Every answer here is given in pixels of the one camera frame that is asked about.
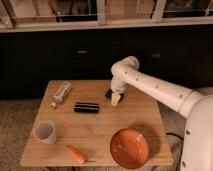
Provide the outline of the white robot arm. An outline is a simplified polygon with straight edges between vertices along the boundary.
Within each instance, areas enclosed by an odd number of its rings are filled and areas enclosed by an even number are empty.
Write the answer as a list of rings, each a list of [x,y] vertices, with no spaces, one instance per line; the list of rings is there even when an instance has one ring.
[[[187,119],[180,171],[213,171],[213,95],[173,84],[138,71],[128,56],[111,67],[112,99],[130,84]]]

